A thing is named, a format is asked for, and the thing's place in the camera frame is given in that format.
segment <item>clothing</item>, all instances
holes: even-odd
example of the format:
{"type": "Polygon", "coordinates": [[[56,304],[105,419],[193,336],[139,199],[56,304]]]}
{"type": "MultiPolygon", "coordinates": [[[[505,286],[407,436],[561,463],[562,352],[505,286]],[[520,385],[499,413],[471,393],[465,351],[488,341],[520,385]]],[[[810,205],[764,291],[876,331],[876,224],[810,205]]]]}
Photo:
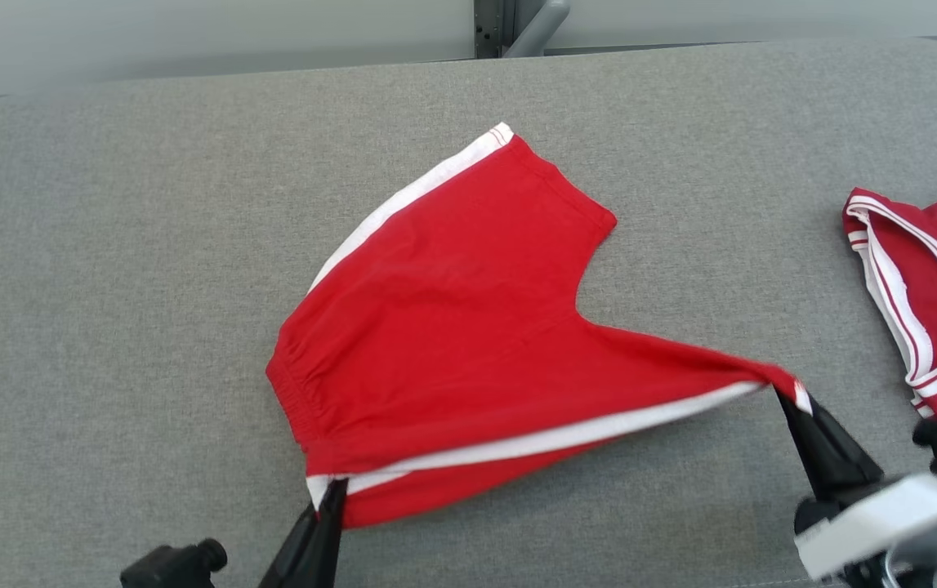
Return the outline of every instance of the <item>clothing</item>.
{"type": "Polygon", "coordinates": [[[920,209],[854,189],[842,224],[903,356],[912,404],[937,416],[937,203],[920,209]]]}
{"type": "Polygon", "coordinates": [[[434,509],[769,383],[810,410],[782,368],[581,317],[615,222],[504,123],[364,220],[267,368],[316,505],[348,477],[346,526],[434,509]]]}

